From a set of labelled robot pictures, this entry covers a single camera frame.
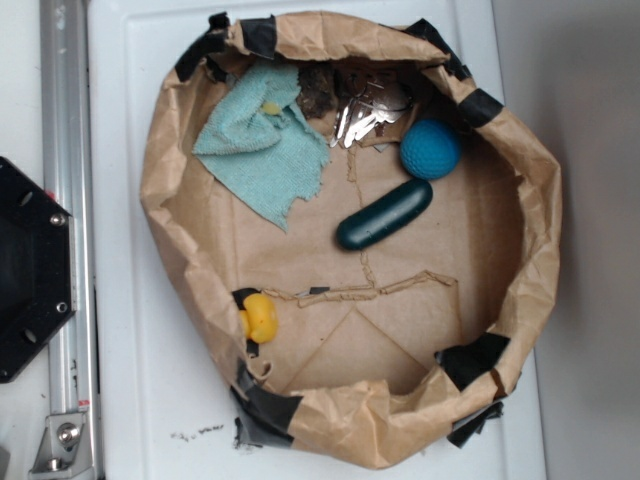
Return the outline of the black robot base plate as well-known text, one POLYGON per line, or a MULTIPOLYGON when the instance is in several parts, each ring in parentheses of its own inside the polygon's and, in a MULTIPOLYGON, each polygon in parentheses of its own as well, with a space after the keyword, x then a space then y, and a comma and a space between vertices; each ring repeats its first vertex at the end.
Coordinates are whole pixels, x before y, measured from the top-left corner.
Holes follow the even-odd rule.
POLYGON ((1 159, 1 382, 14 381, 74 313, 71 220, 1 159))

